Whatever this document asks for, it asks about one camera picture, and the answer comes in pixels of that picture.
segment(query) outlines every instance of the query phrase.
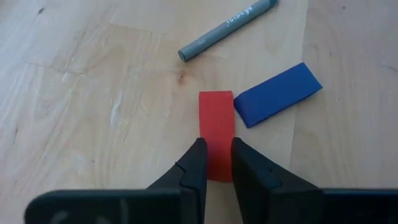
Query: blue block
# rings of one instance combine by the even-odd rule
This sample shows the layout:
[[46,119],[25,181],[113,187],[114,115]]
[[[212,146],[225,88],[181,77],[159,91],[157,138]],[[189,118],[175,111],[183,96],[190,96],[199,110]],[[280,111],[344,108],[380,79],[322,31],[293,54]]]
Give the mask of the blue block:
[[234,100],[246,127],[264,121],[322,89],[304,63],[244,91]]

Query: black plastic part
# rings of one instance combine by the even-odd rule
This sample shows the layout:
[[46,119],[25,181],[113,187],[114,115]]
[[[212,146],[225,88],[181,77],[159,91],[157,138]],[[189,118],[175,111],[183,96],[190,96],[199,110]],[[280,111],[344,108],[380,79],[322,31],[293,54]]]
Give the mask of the black plastic part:
[[204,139],[145,190],[58,190],[28,205],[25,223],[203,224],[206,199]]
[[323,189],[324,224],[398,223],[398,190]]
[[320,222],[322,190],[275,164],[240,138],[232,143],[232,175],[244,224]]

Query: rectangular block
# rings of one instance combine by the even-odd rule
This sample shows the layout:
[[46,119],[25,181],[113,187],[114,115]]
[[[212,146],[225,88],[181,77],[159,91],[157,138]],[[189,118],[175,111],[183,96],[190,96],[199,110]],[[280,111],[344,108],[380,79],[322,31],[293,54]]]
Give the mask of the rectangular block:
[[232,182],[231,145],[235,135],[232,91],[199,93],[200,137],[208,148],[207,178]]
[[244,91],[235,98],[234,105],[246,127],[251,128],[320,89],[318,80],[304,63],[300,63]]

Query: wood grain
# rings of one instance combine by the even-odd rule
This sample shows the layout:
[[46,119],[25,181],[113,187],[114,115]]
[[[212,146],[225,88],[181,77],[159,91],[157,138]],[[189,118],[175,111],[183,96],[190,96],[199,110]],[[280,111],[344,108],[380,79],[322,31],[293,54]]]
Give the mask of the wood grain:
[[[237,95],[301,62],[307,0],[180,61],[179,48],[254,1],[1,1],[0,223],[22,223],[53,189],[147,187],[199,136],[199,91]],[[289,166],[295,108],[236,123]],[[231,184],[209,182],[207,197],[207,223],[241,223]]]
[[397,1],[310,0],[291,169],[325,187],[398,187]]

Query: red foam block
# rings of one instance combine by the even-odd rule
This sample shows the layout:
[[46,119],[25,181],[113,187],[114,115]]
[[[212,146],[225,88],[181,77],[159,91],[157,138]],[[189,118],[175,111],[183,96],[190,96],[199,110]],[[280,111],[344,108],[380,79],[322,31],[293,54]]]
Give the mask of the red foam block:
[[208,148],[207,179],[232,182],[231,145],[235,135],[232,91],[199,93],[200,137]]

